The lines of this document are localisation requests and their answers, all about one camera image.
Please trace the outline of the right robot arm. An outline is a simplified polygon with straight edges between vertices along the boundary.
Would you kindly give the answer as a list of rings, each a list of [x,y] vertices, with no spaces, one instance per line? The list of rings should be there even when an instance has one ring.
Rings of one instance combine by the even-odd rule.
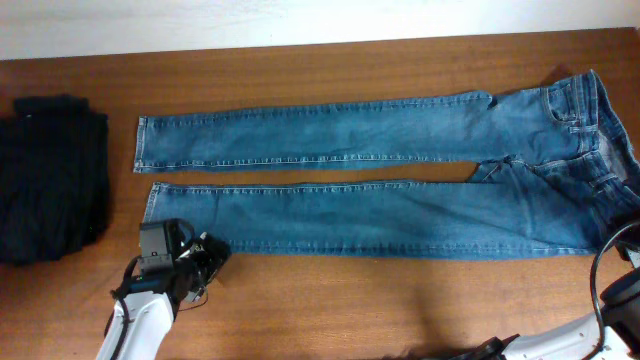
[[[637,359],[639,357],[639,246],[611,239],[606,247],[626,253],[633,269],[602,292],[596,288],[601,260],[590,271],[593,312],[547,332],[491,338],[460,356],[463,360]]]

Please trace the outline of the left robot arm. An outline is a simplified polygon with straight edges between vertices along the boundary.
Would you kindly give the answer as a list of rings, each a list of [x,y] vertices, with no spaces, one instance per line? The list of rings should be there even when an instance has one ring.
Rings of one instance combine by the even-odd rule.
[[[208,301],[208,286],[231,257],[226,242],[183,219],[142,223],[141,254],[111,291],[114,308],[100,360],[153,359],[181,311]]]

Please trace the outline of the blue denim jeans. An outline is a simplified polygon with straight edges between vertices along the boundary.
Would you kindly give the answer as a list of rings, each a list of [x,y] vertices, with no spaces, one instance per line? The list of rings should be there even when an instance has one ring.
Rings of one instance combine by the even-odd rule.
[[[147,221],[181,218],[243,253],[503,260],[588,255],[639,210],[639,163],[594,72],[494,95],[143,116],[134,169],[361,170],[471,162],[460,183],[155,183]]]

